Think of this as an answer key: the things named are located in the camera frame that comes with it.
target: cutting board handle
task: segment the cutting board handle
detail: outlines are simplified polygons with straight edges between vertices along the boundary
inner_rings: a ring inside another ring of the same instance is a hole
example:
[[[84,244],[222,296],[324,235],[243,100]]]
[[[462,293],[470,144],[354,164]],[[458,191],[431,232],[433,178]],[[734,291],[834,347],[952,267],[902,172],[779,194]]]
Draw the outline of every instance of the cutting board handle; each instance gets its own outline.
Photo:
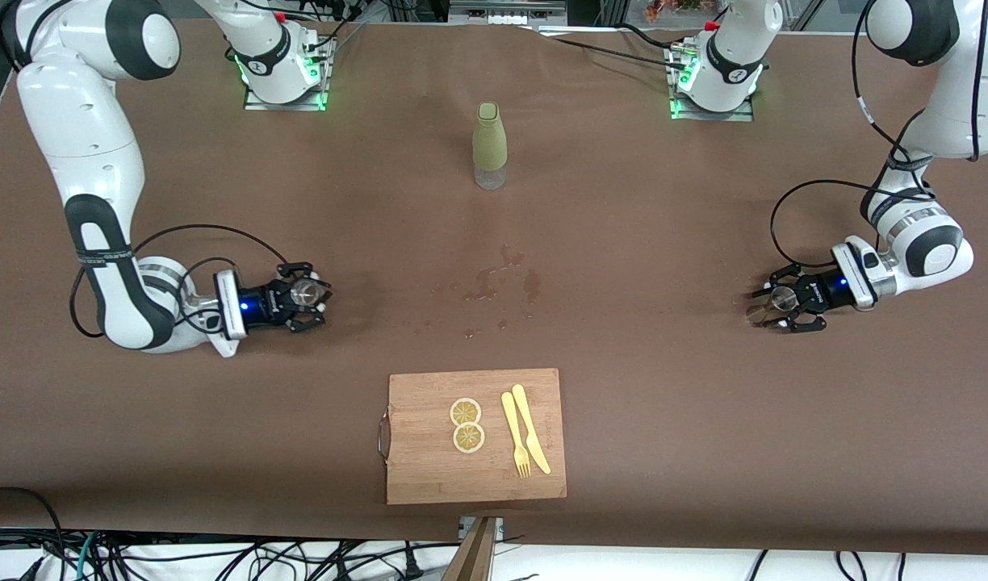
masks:
[[[383,452],[383,426],[387,427],[387,452]],[[387,405],[387,409],[383,411],[383,418],[379,418],[379,436],[376,437],[377,448],[379,448],[379,456],[383,459],[383,465],[390,463],[390,405]]]

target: teal cable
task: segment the teal cable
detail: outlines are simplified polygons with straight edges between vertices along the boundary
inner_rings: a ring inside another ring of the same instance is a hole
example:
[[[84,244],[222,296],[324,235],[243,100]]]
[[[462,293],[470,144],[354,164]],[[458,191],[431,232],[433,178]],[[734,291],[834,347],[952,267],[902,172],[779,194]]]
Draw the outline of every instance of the teal cable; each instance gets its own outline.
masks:
[[[85,537],[85,543],[82,543],[82,551],[77,553],[77,571],[74,573],[74,581],[82,581],[85,577],[85,556],[89,554],[89,545],[92,545],[92,540],[96,538],[96,534],[99,534],[98,530],[89,533],[89,536]]]

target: fork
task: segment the fork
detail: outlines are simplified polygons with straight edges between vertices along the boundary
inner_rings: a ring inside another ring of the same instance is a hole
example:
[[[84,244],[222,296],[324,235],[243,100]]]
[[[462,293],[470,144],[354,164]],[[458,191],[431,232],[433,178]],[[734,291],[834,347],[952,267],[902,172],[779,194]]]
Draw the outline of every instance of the fork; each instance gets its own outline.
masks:
[[[516,400],[512,397],[512,392],[501,394],[501,407],[504,408],[505,418],[509,420],[512,441],[516,442],[516,451],[513,452],[516,470],[519,471],[519,478],[527,478],[530,475],[530,454],[523,448],[523,440],[519,437],[519,418],[516,417]]]

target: lemon slice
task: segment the lemon slice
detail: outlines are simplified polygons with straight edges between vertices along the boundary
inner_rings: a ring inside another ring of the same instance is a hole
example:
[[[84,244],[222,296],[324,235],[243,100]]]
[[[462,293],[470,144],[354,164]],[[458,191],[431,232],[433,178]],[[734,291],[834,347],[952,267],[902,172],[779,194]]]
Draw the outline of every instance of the lemon slice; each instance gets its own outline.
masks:
[[[464,454],[472,454],[484,445],[484,430],[476,422],[465,422],[454,428],[454,447]]]
[[[476,403],[476,400],[469,397],[463,397],[450,405],[450,420],[456,426],[460,426],[466,422],[479,422],[479,417],[482,415],[483,413],[479,409],[479,404]]]

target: white floor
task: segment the white floor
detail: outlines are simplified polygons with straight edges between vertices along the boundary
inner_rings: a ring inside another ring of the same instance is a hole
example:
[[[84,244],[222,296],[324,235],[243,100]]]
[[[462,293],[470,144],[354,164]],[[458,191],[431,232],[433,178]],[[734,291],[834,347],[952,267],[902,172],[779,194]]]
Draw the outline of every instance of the white floor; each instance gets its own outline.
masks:
[[[170,556],[231,551],[246,547],[241,544],[225,545],[154,545],[133,548],[126,554],[170,558]],[[281,550],[288,544],[275,544]],[[323,558],[336,547],[335,543],[309,543],[305,550],[309,556]],[[363,545],[361,553],[383,552],[403,547],[402,541],[372,541]],[[494,559],[491,581],[513,581],[538,574],[534,581],[578,580],[642,580],[642,581],[746,581],[756,560],[757,551],[711,549],[638,549],[608,547],[558,547],[557,545],[499,545]],[[450,562],[454,548],[435,548],[417,551],[417,561],[424,570],[443,566]],[[15,579],[39,558],[36,549],[0,550],[0,581]],[[867,571],[867,581],[896,581],[897,555],[886,553],[860,553]],[[150,581],[212,581],[228,565],[231,556],[201,558],[184,562],[130,562]],[[387,559],[391,566],[403,569],[403,555]],[[252,558],[244,559],[232,573],[232,581],[250,579]],[[846,554],[847,567],[856,581],[859,570]],[[41,567],[37,581],[59,579],[59,562],[47,559]],[[391,578],[390,567],[382,562],[363,566],[351,577],[355,581]],[[272,566],[265,570],[261,581],[303,581],[301,566],[292,570],[288,566]],[[988,556],[970,555],[921,555],[907,558],[905,581],[988,581]],[[73,579],[69,571],[67,579]],[[822,551],[771,551],[760,568],[757,581],[845,581],[835,566],[833,553]]]

